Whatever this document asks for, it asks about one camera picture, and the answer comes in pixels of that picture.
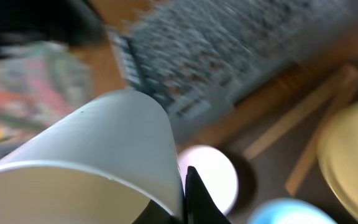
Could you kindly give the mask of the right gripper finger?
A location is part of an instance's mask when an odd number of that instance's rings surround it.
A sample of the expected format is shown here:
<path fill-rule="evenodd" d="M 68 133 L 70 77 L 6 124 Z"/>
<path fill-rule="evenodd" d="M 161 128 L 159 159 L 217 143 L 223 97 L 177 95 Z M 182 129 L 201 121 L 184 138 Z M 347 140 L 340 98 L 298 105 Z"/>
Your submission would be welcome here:
<path fill-rule="evenodd" d="M 213 202 L 199 173 L 188 166 L 185 182 L 187 224 L 230 224 Z"/>

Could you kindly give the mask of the pink round bowl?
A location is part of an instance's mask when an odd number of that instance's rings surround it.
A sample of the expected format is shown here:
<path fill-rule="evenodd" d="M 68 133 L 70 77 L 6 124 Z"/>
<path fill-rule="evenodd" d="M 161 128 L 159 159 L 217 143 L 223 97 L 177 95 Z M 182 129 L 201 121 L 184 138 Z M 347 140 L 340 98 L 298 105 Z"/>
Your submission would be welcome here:
<path fill-rule="evenodd" d="M 232 162 L 221 151 L 206 145 L 191 146 L 178 155 L 182 184 L 186 185 L 189 166 L 193 166 L 213 202 L 227 215 L 237 200 L 239 179 Z"/>

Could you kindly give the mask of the light blue round bowl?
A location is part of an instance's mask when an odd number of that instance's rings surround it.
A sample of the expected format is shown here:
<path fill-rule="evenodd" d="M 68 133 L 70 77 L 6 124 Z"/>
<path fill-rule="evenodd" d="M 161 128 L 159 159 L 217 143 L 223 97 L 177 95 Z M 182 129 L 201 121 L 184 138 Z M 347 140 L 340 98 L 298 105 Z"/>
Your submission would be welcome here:
<path fill-rule="evenodd" d="M 337 224 L 327 213 L 295 198 L 276 198 L 259 205 L 248 224 Z"/>

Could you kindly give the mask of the white paper cup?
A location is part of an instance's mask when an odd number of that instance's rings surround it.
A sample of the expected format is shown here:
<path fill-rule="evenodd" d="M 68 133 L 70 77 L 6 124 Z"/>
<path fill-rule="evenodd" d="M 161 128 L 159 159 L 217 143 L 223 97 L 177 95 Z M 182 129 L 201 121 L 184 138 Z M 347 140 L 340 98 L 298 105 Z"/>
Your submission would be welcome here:
<path fill-rule="evenodd" d="M 168 116 L 138 91 L 100 96 L 0 160 L 0 223 L 133 223 L 150 202 L 183 220 Z"/>

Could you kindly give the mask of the yellow round plate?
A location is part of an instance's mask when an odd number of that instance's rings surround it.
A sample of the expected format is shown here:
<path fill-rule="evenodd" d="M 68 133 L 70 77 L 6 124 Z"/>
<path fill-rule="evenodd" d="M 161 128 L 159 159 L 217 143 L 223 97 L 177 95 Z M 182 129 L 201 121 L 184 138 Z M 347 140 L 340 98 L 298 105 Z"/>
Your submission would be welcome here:
<path fill-rule="evenodd" d="M 325 181 L 342 206 L 358 221 L 358 102 L 328 121 L 317 148 Z"/>

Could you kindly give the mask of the wooden chopstick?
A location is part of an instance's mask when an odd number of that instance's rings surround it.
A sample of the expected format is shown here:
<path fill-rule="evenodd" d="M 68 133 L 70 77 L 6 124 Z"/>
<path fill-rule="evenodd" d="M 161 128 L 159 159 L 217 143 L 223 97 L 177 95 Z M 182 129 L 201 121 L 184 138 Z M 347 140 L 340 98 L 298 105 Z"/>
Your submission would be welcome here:
<path fill-rule="evenodd" d="M 348 105 L 358 91 L 358 69 L 352 68 L 344 74 L 344 79 L 334 92 L 332 101 L 324 116 L 318 123 L 315 132 L 307 143 L 294 169 L 285 182 L 288 194 L 294 197 L 317 160 L 317 143 L 323 128 L 330 118 Z"/>
<path fill-rule="evenodd" d="M 341 67 L 259 136 L 243 152 L 243 156 L 248 160 L 257 157 L 314 110 L 341 90 L 348 90 L 353 84 L 358 84 L 358 69 L 352 65 Z"/>

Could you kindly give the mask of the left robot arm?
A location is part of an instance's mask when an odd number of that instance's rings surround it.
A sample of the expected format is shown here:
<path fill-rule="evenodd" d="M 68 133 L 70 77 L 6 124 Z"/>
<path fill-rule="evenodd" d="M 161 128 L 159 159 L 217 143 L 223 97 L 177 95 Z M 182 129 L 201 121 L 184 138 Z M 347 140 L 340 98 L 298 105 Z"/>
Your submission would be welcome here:
<path fill-rule="evenodd" d="M 39 40 L 96 45 L 103 20 L 85 0 L 0 0 L 0 47 Z"/>

